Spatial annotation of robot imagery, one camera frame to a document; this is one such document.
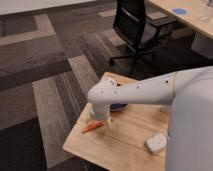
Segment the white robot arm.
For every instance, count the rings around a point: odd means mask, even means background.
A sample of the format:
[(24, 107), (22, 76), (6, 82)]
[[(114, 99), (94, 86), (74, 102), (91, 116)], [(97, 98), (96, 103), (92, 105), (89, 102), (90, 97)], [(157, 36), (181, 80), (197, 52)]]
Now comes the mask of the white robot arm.
[(102, 78), (88, 91), (90, 116), (116, 103), (170, 107), (165, 171), (213, 171), (213, 66), (179, 70), (119, 86)]

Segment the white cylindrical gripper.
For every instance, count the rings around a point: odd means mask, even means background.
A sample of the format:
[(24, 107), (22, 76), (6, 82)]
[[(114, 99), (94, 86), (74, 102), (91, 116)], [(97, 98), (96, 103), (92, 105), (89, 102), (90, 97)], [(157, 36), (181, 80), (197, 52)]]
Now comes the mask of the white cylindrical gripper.
[(87, 114), (85, 122), (89, 122), (92, 119), (106, 120), (109, 126), (112, 125), (112, 119), (109, 116), (110, 107), (108, 105), (95, 105), (93, 104), (90, 110), (90, 114)]

